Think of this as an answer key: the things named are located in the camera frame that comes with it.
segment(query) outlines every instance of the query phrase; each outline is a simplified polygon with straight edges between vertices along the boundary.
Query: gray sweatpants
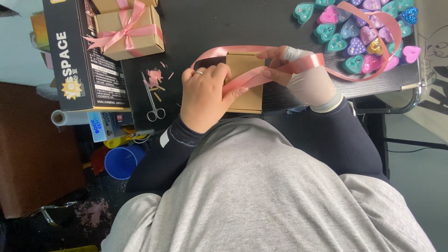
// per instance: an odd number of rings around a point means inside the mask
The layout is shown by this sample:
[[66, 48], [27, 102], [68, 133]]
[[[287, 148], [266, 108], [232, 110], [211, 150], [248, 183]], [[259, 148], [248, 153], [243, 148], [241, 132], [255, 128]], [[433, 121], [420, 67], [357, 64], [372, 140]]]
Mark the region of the gray sweatpants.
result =
[[434, 251], [393, 187], [372, 177], [337, 176], [259, 119], [210, 130], [163, 197], [142, 194], [120, 209], [101, 247]]

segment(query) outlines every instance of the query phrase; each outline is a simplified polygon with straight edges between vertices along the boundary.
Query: pink glitter heart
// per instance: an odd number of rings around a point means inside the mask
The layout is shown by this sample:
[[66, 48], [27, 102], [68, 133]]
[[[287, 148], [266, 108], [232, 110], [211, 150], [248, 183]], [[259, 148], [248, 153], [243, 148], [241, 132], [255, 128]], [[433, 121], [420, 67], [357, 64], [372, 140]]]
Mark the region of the pink glitter heart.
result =
[[381, 28], [378, 33], [379, 33], [379, 36], [381, 38], [385, 39], [388, 43], [393, 42], [392, 34], [387, 27]]
[[365, 0], [362, 5], [364, 6], [364, 9], [371, 11], [381, 9], [381, 3], [379, 0]]
[[381, 28], [384, 26], [384, 24], [380, 21], [380, 19], [375, 15], [370, 16], [370, 21], [372, 21], [374, 28]]
[[377, 34], [375, 33], [375, 29], [370, 29], [367, 26], [361, 28], [360, 34], [361, 34], [361, 40], [365, 45], [368, 45], [370, 42], [376, 39], [376, 37], [378, 37]]
[[392, 56], [392, 58], [390, 58], [388, 65], [386, 66], [386, 68], [384, 69], [384, 71], [389, 71], [390, 69], [396, 67], [398, 65], [398, 63], [400, 62], [400, 58], [397, 56]]
[[421, 51], [422, 49], [420, 47], [408, 45], [403, 49], [403, 56], [406, 57], [406, 62], [414, 63], [418, 59], [418, 56], [420, 56]]
[[361, 73], [368, 74], [373, 70], [378, 70], [381, 67], [381, 62], [375, 56], [367, 54], [364, 57], [364, 62], [362, 63]]
[[337, 22], [338, 22], [337, 10], [336, 10], [336, 6], [334, 6], [334, 5], [329, 5], [324, 10], [324, 12], [320, 15], [319, 19], [317, 20], [318, 24], [323, 24], [323, 23], [336, 24]]

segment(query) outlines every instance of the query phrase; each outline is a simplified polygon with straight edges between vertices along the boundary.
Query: plastic wrap roll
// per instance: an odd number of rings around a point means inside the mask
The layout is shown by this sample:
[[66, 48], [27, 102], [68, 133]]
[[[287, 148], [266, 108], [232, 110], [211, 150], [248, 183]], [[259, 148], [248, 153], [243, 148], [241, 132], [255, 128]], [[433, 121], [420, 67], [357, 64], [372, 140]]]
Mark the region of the plastic wrap roll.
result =
[[81, 125], [81, 124], [89, 124], [89, 118], [87, 117], [87, 112], [81, 112], [81, 111], [62, 112], [60, 110], [55, 110], [52, 113], [52, 122], [56, 126]]

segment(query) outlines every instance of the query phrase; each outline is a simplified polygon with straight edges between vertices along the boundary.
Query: desk leg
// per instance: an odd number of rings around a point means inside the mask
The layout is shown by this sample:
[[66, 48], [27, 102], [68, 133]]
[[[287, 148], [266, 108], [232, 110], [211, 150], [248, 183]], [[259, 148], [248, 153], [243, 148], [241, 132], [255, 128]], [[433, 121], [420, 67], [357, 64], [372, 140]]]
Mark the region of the desk leg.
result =
[[388, 108], [388, 109], [357, 109], [357, 114], [404, 114], [411, 111], [415, 106], [418, 105], [422, 97], [422, 87], [418, 86], [414, 88], [412, 92], [411, 101], [402, 108]]

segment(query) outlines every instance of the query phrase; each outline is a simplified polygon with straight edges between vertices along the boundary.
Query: hand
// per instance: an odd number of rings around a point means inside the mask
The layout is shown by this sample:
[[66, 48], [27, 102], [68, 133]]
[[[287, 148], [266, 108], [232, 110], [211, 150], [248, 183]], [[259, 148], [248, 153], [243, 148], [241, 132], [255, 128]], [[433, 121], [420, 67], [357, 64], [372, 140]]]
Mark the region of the hand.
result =
[[314, 54], [313, 52], [294, 49], [289, 46], [268, 49], [257, 54], [259, 59], [272, 58], [269, 69], [261, 72], [280, 85], [290, 89], [299, 101], [319, 107], [335, 100], [337, 89], [328, 76], [325, 67], [318, 66], [299, 74], [288, 74], [278, 71], [279, 68], [291, 61]]
[[225, 78], [231, 78], [228, 65], [219, 63], [208, 69], [188, 68], [182, 74], [181, 119], [190, 129], [205, 133], [216, 124], [230, 105], [248, 88], [239, 87], [222, 97]]

